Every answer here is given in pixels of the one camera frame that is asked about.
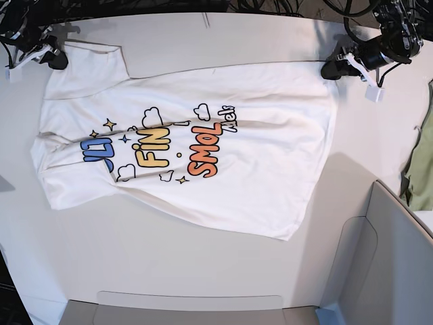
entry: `black cable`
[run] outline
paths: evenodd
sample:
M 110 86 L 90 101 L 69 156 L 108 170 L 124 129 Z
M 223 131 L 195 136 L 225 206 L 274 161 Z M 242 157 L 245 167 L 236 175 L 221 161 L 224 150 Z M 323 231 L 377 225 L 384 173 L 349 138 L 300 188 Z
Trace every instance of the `black cable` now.
M 344 8 L 344 12 L 350 12 L 350 9 L 352 7 L 352 0 L 347 0 L 346 2 L 346 7 Z M 344 29 L 346 30 L 347 35 L 349 35 L 349 37 L 356 43 L 358 44 L 362 44 L 365 43 L 365 41 L 363 41 L 362 39 L 360 39 L 358 36 L 356 36 L 354 34 L 354 32 L 350 29 L 349 26 L 349 18 L 347 17 L 343 17 L 343 24 L 344 24 Z
M 258 6 L 258 2 L 257 2 L 257 0 L 252 0 L 252 3 L 254 4 L 254 8 L 255 8 L 256 10 L 259 10 L 259 6 Z
M 250 4 L 244 0 L 237 0 L 237 7 L 239 8 L 240 12 L 255 12 L 254 8 L 251 7 Z
M 420 6 L 419 8 L 410 7 L 410 8 L 408 8 L 408 10 L 412 10 L 412 11 L 417 12 L 422 18 L 428 19 L 431 16 L 430 12 L 428 10 L 424 9 L 422 6 Z
M 287 14 L 293 13 L 292 5 L 290 4 L 290 2 L 288 0 L 281 0 L 281 4 L 283 5 Z
M 238 8 L 236 8 L 231 2 L 229 2 L 229 7 L 234 11 L 238 12 Z
M 323 2 L 329 8 L 334 10 L 337 14 L 340 14 L 340 15 L 347 17 L 347 18 L 356 18 L 356 17 L 364 16 L 365 14 L 368 14 L 371 10 L 373 10 L 374 8 L 376 8 L 380 4 L 380 1 L 381 0 L 375 0 L 374 2 L 370 3 L 370 5 L 368 7 L 361 10 L 360 12 L 355 12 L 355 13 L 351 14 L 350 12 L 346 12 L 346 10 L 342 11 L 341 9 L 336 7 L 330 0 L 323 0 Z
M 277 9 L 277 14 L 281 15 L 281 10 L 279 8 L 279 2 L 277 0 L 273 0 L 273 4 L 275 5 L 275 8 Z
M 10 50 L 7 48 L 6 44 L 3 43 L 2 41 L 0 41 L 0 43 L 2 44 L 2 46 L 5 48 L 6 52 L 7 52 L 7 56 L 9 59 L 9 64 L 7 65 L 8 68 L 13 68 L 14 67 L 14 63 L 12 62 L 12 56 L 11 56 L 11 52 Z
M 297 12 L 292 12 L 292 13 L 290 13 L 290 14 L 286 14 L 286 16 L 289 16 L 289 17 L 298 17 L 298 18 L 305 18 L 303 15 L 298 14 Z
M 430 10 L 428 9 L 428 7 L 424 7 L 425 5 L 427 5 L 426 3 L 422 3 L 422 2 L 418 2 L 418 0 L 415 0 L 415 3 L 417 5 L 419 5 L 422 9 L 426 10 L 428 13 L 430 13 Z
M 362 24 L 358 20 L 355 20 L 354 18 L 351 18 L 350 20 L 352 20 L 356 25 L 362 26 Z
M 378 87 L 379 87 L 379 88 L 382 88 L 382 85 L 384 84 L 384 81 L 385 81 L 385 76 L 386 76 L 389 72 L 393 71 L 397 66 L 400 66 L 401 64 L 403 64 L 403 63 L 397 63 L 397 64 L 395 64 L 394 66 L 392 66 L 391 68 L 389 68 L 387 71 L 385 71 L 385 73 L 382 75 L 382 78 L 380 78 L 380 81 L 379 81 L 379 83 L 378 83 Z

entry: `table surface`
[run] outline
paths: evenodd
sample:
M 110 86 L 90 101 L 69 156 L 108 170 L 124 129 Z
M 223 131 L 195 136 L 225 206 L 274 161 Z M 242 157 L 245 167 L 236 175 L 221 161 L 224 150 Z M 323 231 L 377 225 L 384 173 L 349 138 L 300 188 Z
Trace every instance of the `table surface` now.
M 324 60 L 344 34 L 341 24 L 302 18 L 208 14 L 208 20 L 206 25 L 202 14 L 104 18 L 73 22 L 58 33 L 66 37 L 75 30 L 69 39 L 121 45 L 132 77 Z M 410 66 L 390 73 L 379 104 L 364 98 L 366 84 L 358 78 L 338 82 L 331 153 L 304 221 L 288 242 L 203 228 L 120 195 L 52 211 L 30 158 L 51 71 L 29 64 L 22 82 L 1 79 L 0 175 L 15 190 L 0 192 L 0 245 L 29 312 L 55 324 L 55 316 L 38 311 L 38 301 L 60 310 L 67 299 L 97 302 L 99 291 L 280 295 L 284 307 L 319 305 L 342 226 L 365 215 L 371 183 L 380 178 L 398 192 L 415 127 L 428 107 L 432 54 L 433 44 L 426 42 Z M 3 52 L 0 62 L 6 62 Z

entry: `cable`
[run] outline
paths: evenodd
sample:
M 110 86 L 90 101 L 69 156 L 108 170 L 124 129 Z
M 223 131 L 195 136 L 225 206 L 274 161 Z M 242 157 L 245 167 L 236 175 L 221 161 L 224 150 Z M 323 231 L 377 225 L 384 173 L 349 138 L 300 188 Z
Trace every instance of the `cable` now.
M 421 2 L 418 2 L 417 0 L 415 0 L 415 3 L 416 3 L 417 5 L 419 5 L 422 9 L 424 9 L 424 10 L 426 10 L 428 13 L 430 13 L 430 10 L 428 9 L 428 7 L 424 7 L 424 6 L 426 5 L 426 3 L 422 3 L 422 4 L 421 4 Z
M 382 75 L 382 78 L 380 78 L 380 81 L 378 83 L 378 87 L 382 88 L 382 85 L 384 84 L 385 81 L 385 76 L 390 73 L 391 71 L 393 71 L 397 66 L 400 66 L 403 63 L 397 63 L 394 66 L 392 66 L 391 68 L 389 68 L 387 71 L 385 71 L 385 73 Z
M 347 17 L 347 18 L 356 18 L 356 17 L 364 16 L 365 14 L 368 14 L 371 10 L 373 10 L 374 8 L 376 8 L 380 4 L 380 1 L 381 0 L 375 0 L 374 2 L 370 3 L 370 5 L 368 7 L 361 10 L 360 12 L 355 12 L 355 13 L 351 14 L 350 12 L 346 12 L 346 10 L 342 11 L 341 9 L 336 7 L 330 0 L 323 0 L 323 2 L 329 8 L 334 10 L 337 14 L 340 14 L 340 15 Z
M 3 43 L 2 41 L 0 41 L 0 43 L 2 44 L 2 46 L 5 48 L 6 52 L 7 52 L 7 56 L 9 59 L 9 64 L 7 65 L 8 68 L 13 68 L 14 67 L 14 63 L 12 61 L 12 56 L 11 56 L 11 52 L 10 50 L 7 48 L 6 44 Z
M 302 2 L 301 3 L 299 3 L 299 6 L 298 6 L 298 14 L 299 14 L 299 11 L 300 11 L 300 8 L 302 7 L 302 5 L 304 4 L 304 2 L 305 1 L 307 1 L 307 0 L 302 0 Z
M 362 24 L 358 20 L 355 20 L 354 18 L 351 18 L 350 20 L 352 20 L 356 25 L 362 26 Z
M 232 3 L 229 4 L 230 8 L 234 12 L 241 12 L 243 14 L 264 14 L 264 15 L 278 15 L 278 16 L 290 16 L 290 17 L 300 17 L 304 16 L 299 14 L 297 11 L 299 9 L 298 0 L 295 0 L 296 7 L 295 10 L 292 7 L 292 4 L 289 0 L 274 0 L 273 4 L 275 10 L 273 12 L 268 12 L 266 10 L 261 9 L 265 0 L 255 0 L 252 2 L 248 2 L 248 0 L 237 0 L 237 7 Z
M 416 11 L 421 17 L 429 20 L 432 16 L 432 14 L 423 6 L 418 5 L 418 7 L 410 7 L 409 10 Z
M 344 12 L 350 12 L 350 8 L 352 7 L 352 0 L 347 0 L 346 7 L 344 8 Z M 362 44 L 365 43 L 362 39 L 354 34 L 354 32 L 350 29 L 349 26 L 349 18 L 343 17 L 344 29 L 346 30 L 347 35 L 356 43 Z

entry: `star graphic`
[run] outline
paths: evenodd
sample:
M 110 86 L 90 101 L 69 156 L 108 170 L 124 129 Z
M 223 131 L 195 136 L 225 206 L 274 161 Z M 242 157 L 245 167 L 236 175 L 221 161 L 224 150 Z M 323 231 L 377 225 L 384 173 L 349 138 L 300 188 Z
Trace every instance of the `star graphic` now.
M 129 140 L 131 140 L 131 139 L 128 139 L 127 137 L 126 137 L 126 135 L 124 134 L 123 135 L 123 138 L 122 139 L 119 139 L 120 141 L 123 141 L 124 143 L 126 143 L 127 141 L 129 141 Z
M 117 123 L 113 123 L 113 122 L 110 122 L 110 120 L 107 118 L 107 123 L 106 124 L 103 124 L 103 126 L 105 126 L 105 127 L 109 127 L 110 128 L 110 131 L 113 131 L 113 126 L 114 125 L 117 125 Z
M 95 130 L 92 130 L 92 133 L 89 134 L 89 136 L 96 137 L 98 134 L 99 134 L 98 132 L 95 132 Z
M 176 180 L 179 181 L 180 184 L 182 184 L 186 181 L 189 181 L 189 180 L 185 179 L 185 176 L 183 176 L 181 179 L 176 179 Z

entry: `white t-shirt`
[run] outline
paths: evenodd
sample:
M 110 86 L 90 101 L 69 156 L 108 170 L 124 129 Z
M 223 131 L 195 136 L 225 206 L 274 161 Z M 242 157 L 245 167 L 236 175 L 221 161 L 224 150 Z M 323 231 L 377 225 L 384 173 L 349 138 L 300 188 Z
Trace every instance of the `white t-shirt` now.
M 120 193 L 205 227 L 282 240 L 298 229 L 336 119 L 321 63 L 130 79 L 119 47 L 65 50 L 32 148 L 53 209 Z

